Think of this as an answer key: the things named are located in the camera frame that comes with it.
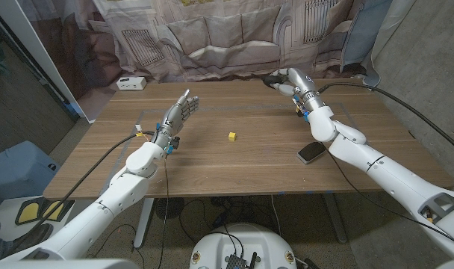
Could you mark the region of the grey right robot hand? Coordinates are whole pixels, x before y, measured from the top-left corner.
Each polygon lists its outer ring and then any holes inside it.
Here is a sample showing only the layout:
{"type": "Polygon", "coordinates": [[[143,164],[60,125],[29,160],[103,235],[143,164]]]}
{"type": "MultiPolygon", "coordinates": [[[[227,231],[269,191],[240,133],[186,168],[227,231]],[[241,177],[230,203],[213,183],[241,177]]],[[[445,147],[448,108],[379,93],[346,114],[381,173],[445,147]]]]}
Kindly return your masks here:
{"type": "Polygon", "coordinates": [[[313,111],[325,105],[313,79],[297,68],[278,69],[263,78],[263,82],[284,96],[296,96],[307,111],[313,111]]]}

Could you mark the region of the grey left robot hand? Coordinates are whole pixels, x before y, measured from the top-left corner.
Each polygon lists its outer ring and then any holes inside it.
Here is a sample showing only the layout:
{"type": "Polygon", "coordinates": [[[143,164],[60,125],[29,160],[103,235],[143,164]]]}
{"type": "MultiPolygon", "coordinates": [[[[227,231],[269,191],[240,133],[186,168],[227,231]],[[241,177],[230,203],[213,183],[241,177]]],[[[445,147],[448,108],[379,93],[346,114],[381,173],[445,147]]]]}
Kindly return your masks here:
{"type": "Polygon", "coordinates": [[[189,97],[187,89],[178,101],[164,114],[159,129],[152,136],[152,142],[161,148],[168,146],[170,141],[182,130],[184,122],[199,108],[199,97],[189,97]]]}

